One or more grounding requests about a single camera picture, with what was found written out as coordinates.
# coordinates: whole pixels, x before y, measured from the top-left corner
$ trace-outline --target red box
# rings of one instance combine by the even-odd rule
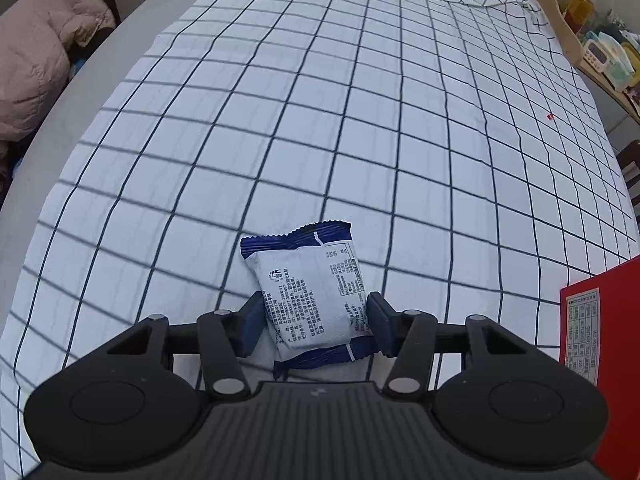
[[[596,384],[609,425],[594,463],[640,478],[640,256],[560,291],[560,362]]]

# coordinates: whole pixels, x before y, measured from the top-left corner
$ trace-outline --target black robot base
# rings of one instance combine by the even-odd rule
[[[590,462],[607,424],[598,390],[484,316],[439,324],[377,293],[367,314],[383,354],[374,383],[265,382],[236,359],[265,325],[256,292],[196,323],[151,316],[41,384],[24,423],[42,464],[31,480],[603,479]],[[205,391],[172,373],[199,353]],[[437,353],[462,371],[428,384]]]

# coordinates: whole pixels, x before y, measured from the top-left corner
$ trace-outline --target bed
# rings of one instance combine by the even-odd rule
[[[258,289],[243,235],[352,223],[367,290],[483,314],[559,355],[559,290],[638,254],[593,98],[535,0],[196,0],[78,140],[40,211],[2,339],[8,478],[42,381],[150,314]],[[242,361],[271,379],[263,334]],[[431,386],[460,370],[437,359]],[[380,354],[294,381],[374,380]],[[201,384],[194,356],[175,372]]]

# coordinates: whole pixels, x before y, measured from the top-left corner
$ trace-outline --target wooden shelf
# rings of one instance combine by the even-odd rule
[[[609,96],[622,106],[626,113],[634,118],[636,123],[640,124],[640,116],[636,112],[635,107],[629,101],[629,98],[621,92],[616,92],[611,83],[603,74],[596,72],[582,57],[582,45],[574,32],[566,24],[558,2],[556,0],[537,0],[545,11],[549,19],[549,24],[553,28],[556,38],[562,48],[562,53],[575,68],[587,75],[596,85],[602,88]]]

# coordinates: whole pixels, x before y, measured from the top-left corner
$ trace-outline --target circular pad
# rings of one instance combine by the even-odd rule
[[[161,365],[104,354],[41,384],[27,401],[24,425],[43,461],[124,470],[181,446],[200,407],[189,383]]]
[[[560,467],[591,457],[607,425],[599,391],[558,363],[492,356],[436,391],[444,432],[488,462]]]

